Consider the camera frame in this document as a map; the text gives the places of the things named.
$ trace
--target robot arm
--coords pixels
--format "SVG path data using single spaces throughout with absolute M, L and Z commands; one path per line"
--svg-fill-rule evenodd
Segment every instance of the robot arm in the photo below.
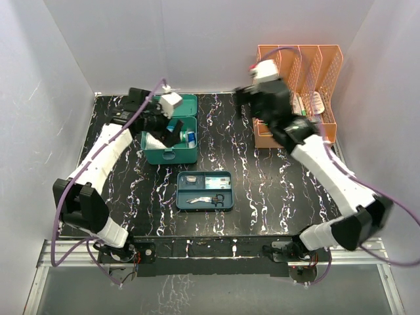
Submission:
M 287 153 L 314 174 L 341 213 L 336 219 L 306 227 L 283 252 L 304 257 L 321 247 L 341 245 L 355 250 L 384 227 L 392 202 L 355 183 L 334 166 L 318 127 L 305 116 L 293 114 L 291 93 L 277 73 L 272 60 L 252 68 L 254 84 L 236 89 L 237 111 L 241 113 L 241 106 L 249 103 L 251 115 L 263 120 Z M 338 158 L 336 162 L 348 170 Z
M 75 177 L 88 162 L 91 163 L 66 196 L 60 220 L 101 239 L 109 253 L 119 256 L 120 259 L 132 256 L 129 249 L 131 237 L 126 229 L 120 227 L 110 217 L 108 206 L 101 197 L 105 181 L 120 155 L 137 134 L 148 131 L 164 146 L 171 147 L 179 142 L 179 132 L 182 127 L 182 122 L 178 120 L 173 132 L 167 129 L 174 109 L 182 102 L 177 93 L 167 93 L 162 95 L 159 101 L 151 101 L 128 129 L 108 143 L 133 117 L 149 93 L 131 88 L 128 101 L 112 110 L 93 148 L 79 167 L 67 179 L 57 179 L 53 186 L 55 202 L 58 205 L 71 178 Z M 96 154 L 105 144 L 107 146 Z

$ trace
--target purple cable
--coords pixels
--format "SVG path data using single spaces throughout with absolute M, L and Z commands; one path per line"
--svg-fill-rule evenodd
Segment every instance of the purple cable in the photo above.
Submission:
M 108 271 L 105 270 L 104 267 L 101 266 L 101 264 L 97 261 L 97 259 L 95 258 L 95 256 L 93 256 L 91 248 L 89 247 L 89 242 L 94 240 L 94 238 L 88 238 L 86 240 L 86 249 L 87 252 L 89 253 L 89 256 L 91 256 L 93 262 L 99 267 L 100 271 L 102 271 L 102 273 L 107 276 L 112 282 L 114 282 L 116 285 L 119 285 L 120 287 L 123 285 L 122 282 L 118 281 L 117 279 L 115 279 L 113 276 L 111 276 Z
M 303 58 L 303 60 L 305 60 L 305 64 L 308 66 L 308 71 L 309 71 L 309 62 L 308 60 L 301 54 L 300 50 L 295 48 L 295 47 L 289 47 L 289 46 L 283 46 L 283 47 L 278 47 L 276 49 L 273 49 L 272 51 L 269 51 L 268 53 L 266 53 L 257 63 L 267 59 L 267 57 L 269 57 L 271 54 L 274 54 L 277 51 L 281 51 L 283 49 L 291 49 L 293 51 L 295 51 L 295 53 L 299 53 L 299 56 L 301 56 Z M 312 98 L 314 96 L 314 93 L 311 94 L 310 97 L 310 104 L 309 106 L 312 108 L 312 112 L 313 111 L 313 107 L 312 107 Z M 321 131 L 321 136 L 322 138 L 325 138 L 325 130 L 324 127 L 322 125 L 320 125 L 320 131 Z M 342 172 L 342 174 L 346 175 L 349 179 L 351 179 L 353 182 L 356 182 L 357 184 L 364 186 L 366 188 L 369 188 L 370 190 L 373 190 L 375 193 L 382 195 L 386 198 L 388 198 L 389 200 L 391 200 L 393 203 L 395 203 L 396 205 L 400 206 L 406 213 L 408 213 L 408 215 L 413 218 L 413 220 L 417 223 L 417 225 L 420 227 L 420 218 L 414 213 L 414 211 L 408 209 L 408 207 L 406 205 L 404 205 L 401 201 L 397 200 L 396 198 L 392 197 L 391 195 L 387 194 L 386 192 L 381 191 L 380 189 L 373 187 L 372 185 L 357 179 L 353 174 L 349 173 L 346 169 L 342 168 L 341 165 L 339 165 L 337 163 L 337 160 L 334 158 L 333 154 L 331 153 L 331 149 L 328 146 L 329 142 L 328 141 L 324 141 L 324 149 L 325 152 L 329 158 L 329 160 L 334 164 L 334 166 L 336 166 L 336 168 L 338 168 L 338 170 L 340 170 L 340 172 Z M 392 261 L 390 259 L 386 259 L 386 258 L 382 258 L 378 255 L 376 255 L 374 252 L 370 251 L 369 249 L 367 249 L 366 247 L 364 247 L 363 245 L 360 246 L 361 249 L 363 249 L 366 253 L 370 254 L 371 256 L 375 257 L 376 259 L 389 263 L 389 264 L 393 264 L 394 266 L 400 266 L 400 267 L 414 267 L 414 266 L 418 266 L 420 265 L 420 258 L 418 258 L 415 261 L 410 261 L 410 262 L 400 262 L 400 261 Z
M 147 104 L 149 103 L 149 101 L 152 99 L 152 97 L 155 95 L 156 91 L 159 89 L 159 87 L 161 85 L 167 85 L 166 79 L 160 79 L 159 83 L 154 87 L 154 89 L 149 93 L 149 95 L 146 97 L 146 99 L 144 100 L 143 104 L 140 106 L 140 108 L 135 112 L 135 114 L 133 115 L 133 117 L 121 128 L 121 130 L 119 130 L 115 136 L 113 136 L 107 144 L 103 144 L 98 151 L 96 151 L 93 155 L 92 155 L 92 160 L 94 160 L 99 153 L 101 153 L 101 151 L 103 149 L 105 149 L 105 147 L 107 147 L 107 145 L 109 143 L 111 143 L 112 141 L 114 141 L 124 130 L 126 130 L 128 127 L 130 127 L 130 125 L 133 123 L 133 121 L 141 114 L 141 112 L 145 109 L 145 107 L 147 106 Z M 70 189 L 73 187 L 73 185 L 75 184 L 76 180 L 83 174 L 84 171 L 87 170 L 87 168 L 89 167 L 89 165 L 91 164 L 91 161 L 88 161 L 83 168 L 75 175 L 74 178 L 71 179 L 70 183 L 66 186 L 66 188 L 63 191 L 63 194 L 60 197 L 60 200 L 58 201 L 58 205 L 57 205 L 57 211 L 55 214 L 55 218 L 54 218 L 54 225 L 52 228 L 52 238 L 51 238 L 51 265 L 53 267 L 57 267 L 59 266 L 67 257 L 68 255 L 70 255 L 70 253 L 72 251 L 74 251 L 74 249 L 83 244 L 84 242 L 87 242 L 87 247 L 88 247 L 88 252 L 92 257 L 92 260 L 98 265 L 100 266 L 99 262 L 93 257 L 91 250 L 89 249 L 89 241 L 94 240 L 95 238 L 85 238 L 84 240 L 81 240 L 79 242 L 77 242 L 75 245 L 73 245 L 72 248 L 70 248 L 68 250 L 67 253 L 65 253 L 63 255 L 63 257 L 61 257 L 61 259 L 59 261 L 55 261 L 55 245 L 56 245 L 56 239 L 57 239 L 57 233 L 58 233 L 58 223 L 60 222 L 60 213 L 61 213 L 61 208 L 64 205 L 64 200 L 66 199 L 66 196 L 68 195 L 68 192 L 70 191 Z M 111 280 L 115 283 L 117 280 L 113 279 L 111 276 L 109 276 L 111 278 Z

